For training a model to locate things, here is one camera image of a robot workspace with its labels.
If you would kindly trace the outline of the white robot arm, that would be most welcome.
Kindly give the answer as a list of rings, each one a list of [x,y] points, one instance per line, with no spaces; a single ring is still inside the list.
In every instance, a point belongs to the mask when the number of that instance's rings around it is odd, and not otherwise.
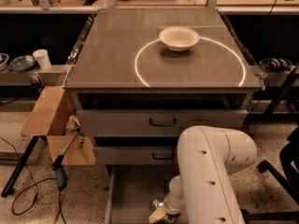
[[[149,216],[155,224],[185,211],[188,224],[245,224],[229,178],[251,166],[257,156],[253,139],[238,130],[192,126],[178,139],[179,175]]]

